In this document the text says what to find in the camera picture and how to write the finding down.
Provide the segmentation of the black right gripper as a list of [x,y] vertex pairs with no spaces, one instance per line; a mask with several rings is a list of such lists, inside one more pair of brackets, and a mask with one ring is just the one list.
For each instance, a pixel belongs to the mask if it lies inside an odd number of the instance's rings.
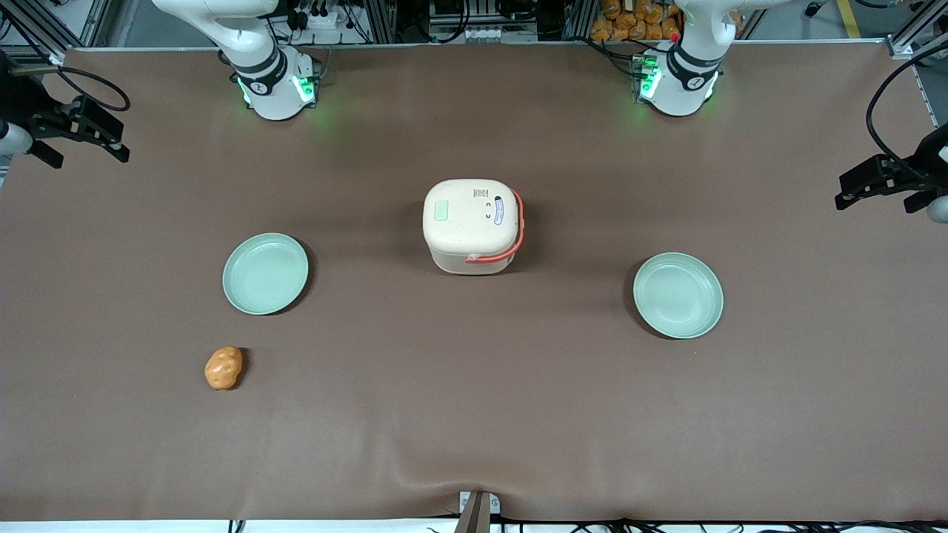
[[85,95],[59,101],[36,78],[2,71],[3,147],[30,147],[35,139],[68,138],[104,149],[121,163],[131,151],[122,142],[123,124]]

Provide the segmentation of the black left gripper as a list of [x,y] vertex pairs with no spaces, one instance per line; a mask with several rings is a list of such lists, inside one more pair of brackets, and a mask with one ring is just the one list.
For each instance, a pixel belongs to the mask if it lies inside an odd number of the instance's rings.
[[925,135],[913,154],[896,165],[895,181],[892,159],[881,154],[870,156],[840,176],[841,191],[834,196],[835,208],[845,210],[870,197],[894,195],[897,187],[903,191],[933,191],[936,195],[946,195],[946,145],[947,124],[944,124]]

